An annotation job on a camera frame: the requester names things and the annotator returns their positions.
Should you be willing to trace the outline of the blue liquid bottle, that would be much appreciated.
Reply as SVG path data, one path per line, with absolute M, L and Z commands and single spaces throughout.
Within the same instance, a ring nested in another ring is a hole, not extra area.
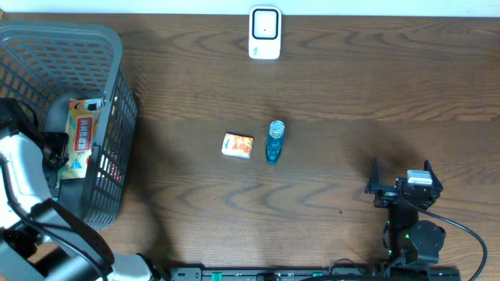
M 266 139 L 266 160 L 271 165 L 276 165 L 285 137 L 285 125 L 281 120 L 274 120 L 269 127 Z

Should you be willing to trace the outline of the orange tissue pack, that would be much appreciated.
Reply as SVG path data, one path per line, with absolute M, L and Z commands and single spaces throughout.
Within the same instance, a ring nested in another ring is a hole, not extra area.
M 254 138 L 226 133 L 223 139 L 221 152 L 223 155 L 250 159 L 254 146 Z

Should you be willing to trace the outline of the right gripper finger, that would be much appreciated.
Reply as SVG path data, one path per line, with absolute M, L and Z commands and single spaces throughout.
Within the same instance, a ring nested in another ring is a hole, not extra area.
M 425 160 L 425 162 L 423 164 L 423 169 L 425 171 L 429 172 L 430 178 L 432 179 L 433 188 L 436 191 L 443 191 L 443 186 L 442 186 L 441 182 L 439 181 L 439 179 L 437 178 L 437 176 L 435 175 L 428 159 Z
M 373 186 L 373 185 L 379 185 L 379 184 L 380 184 L 380 164 L 378 162 L 378 158 L 375 158 L 374 164 L 372 166 L 372 170 L 370 173 L 368 185 Z

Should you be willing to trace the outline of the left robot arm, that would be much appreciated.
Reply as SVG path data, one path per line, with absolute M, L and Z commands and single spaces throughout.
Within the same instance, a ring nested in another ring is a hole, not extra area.
M 41 132 L 13 98 L 1 100 L 1 274 L 8 280 L 169 280 L 142 254 L 112 253 L 56 202 L 49 184 L 67 162 L 67 133 Z

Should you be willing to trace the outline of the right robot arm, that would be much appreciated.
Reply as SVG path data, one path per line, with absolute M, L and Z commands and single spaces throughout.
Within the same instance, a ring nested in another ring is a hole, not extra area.
M 409 169 L 393 185 L 382 184 L 380 165 L 373 164 L 365 192 L 374 195 L 374 207 L 388 211 L 383 243 L 390 251 L 390 268 L 428 268 L 438 263 L 445 231 L 431 221 L 419 219 L 419 212 L 433 205 L 442 191 L 428 161 L 422 170 Z

